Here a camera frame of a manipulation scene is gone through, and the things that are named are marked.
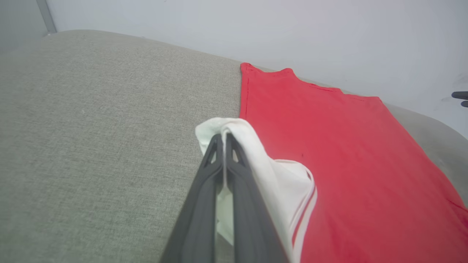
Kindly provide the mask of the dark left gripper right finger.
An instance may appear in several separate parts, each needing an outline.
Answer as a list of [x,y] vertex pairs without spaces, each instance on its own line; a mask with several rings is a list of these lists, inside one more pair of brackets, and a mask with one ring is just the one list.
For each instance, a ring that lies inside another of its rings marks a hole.
[[248,157],[232,134],[226,138],[225,156],[228,185],[233,194],[234,261],[289,262]]

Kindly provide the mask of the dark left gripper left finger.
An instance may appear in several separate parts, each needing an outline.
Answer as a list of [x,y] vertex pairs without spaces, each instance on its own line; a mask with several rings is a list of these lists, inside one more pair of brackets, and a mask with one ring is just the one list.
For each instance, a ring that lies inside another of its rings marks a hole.
[[194,177],[161,263],[215,262],[216,198],[222,178],[222,153],[222,138],[216,134]]

